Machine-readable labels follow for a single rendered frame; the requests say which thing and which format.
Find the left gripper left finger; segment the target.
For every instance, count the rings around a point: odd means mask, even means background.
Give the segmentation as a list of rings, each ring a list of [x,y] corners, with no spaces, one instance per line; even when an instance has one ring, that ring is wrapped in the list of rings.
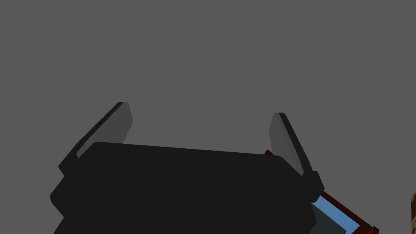
[[[70,174],[81,155],[95,142],[123,143],[132,124],[130,105],[118,102],[75,144],[58,168],[64,176]]]

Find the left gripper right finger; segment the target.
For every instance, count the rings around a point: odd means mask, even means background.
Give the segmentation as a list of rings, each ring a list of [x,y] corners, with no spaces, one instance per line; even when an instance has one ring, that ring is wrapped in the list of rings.
[[[282,157],[301,180],[301,188],[308,202],[316,202],[324,191],[322,179],[315,171],[284,113],[273,113],[269,137],[274,155]]]

